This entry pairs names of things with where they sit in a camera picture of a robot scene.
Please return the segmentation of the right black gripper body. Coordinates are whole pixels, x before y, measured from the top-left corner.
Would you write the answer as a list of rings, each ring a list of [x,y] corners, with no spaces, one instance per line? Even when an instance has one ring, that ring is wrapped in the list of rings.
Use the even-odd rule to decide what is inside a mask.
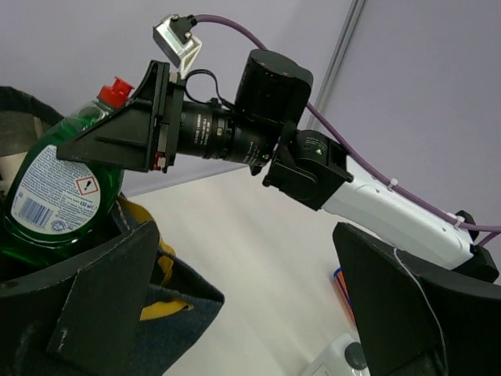
[[[172,79],[169,63],[152,60],[149,69],[163,80],[154,89],[160,102],[152,112],[155,129],[150,134],[150,171],[165,173],[177,154],[249,165],[256,172],[268,163],[278,132],[223,98],[211,70],[199,68],[184,79]],[[212,78],[214,97],[202,101],[189,94],[188,80],[197,75]]]

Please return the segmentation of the dark blue canvas bag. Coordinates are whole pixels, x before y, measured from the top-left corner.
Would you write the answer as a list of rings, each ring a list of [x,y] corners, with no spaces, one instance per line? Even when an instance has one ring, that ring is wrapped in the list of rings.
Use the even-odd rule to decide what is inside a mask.
[[[1,206],[1,232],[7,193],[24,157],[45,132],[65,117],[25,92],[2,87],[1,155],[13,161],[15,167],[13,173],[1,175],[6,193]],[[93,230],[91,247],[86,251],[148,221],[154,222],[153,216],[120,192],[105,223]],[[39,270],[1,253],[1,283]],[[159,234],[156,260],[124,375],[163,374],[207,330],[224,301],[224,295],[179,259]]]

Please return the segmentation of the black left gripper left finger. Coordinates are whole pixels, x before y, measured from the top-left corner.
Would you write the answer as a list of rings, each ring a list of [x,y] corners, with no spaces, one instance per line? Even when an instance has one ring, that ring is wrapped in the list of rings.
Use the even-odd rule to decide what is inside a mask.
[[[3,375],[124,375],[156,260],[154,222],[1,283]]]

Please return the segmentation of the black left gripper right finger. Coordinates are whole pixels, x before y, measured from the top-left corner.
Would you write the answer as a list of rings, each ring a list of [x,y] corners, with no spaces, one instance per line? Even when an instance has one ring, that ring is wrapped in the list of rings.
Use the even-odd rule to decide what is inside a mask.
[[[346,222],[333,242],[372,375],[498,375],[500,287]]]

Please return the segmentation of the green dish soap bottle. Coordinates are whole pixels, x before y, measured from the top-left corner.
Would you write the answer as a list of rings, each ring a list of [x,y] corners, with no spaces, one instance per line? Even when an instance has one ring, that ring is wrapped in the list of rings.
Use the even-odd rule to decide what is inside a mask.
[[[115,78],[97,97],[45,132],[27,152],[7,193],[1,253],[35,269],[91,247],[121,191],[120,169],[61,161],[58,145],[124,105],[133,90]]]

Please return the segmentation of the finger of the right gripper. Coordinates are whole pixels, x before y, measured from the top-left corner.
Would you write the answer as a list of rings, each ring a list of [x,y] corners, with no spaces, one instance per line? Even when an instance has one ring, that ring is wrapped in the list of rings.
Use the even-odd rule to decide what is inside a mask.
[[[153,168],[157,140],[156,88],[154,80],[144,80],[133,89],[124,80],[104,85],[97,96],[111,112],[83,132],[61,143],[60,160],[87,165],[148,172]]]

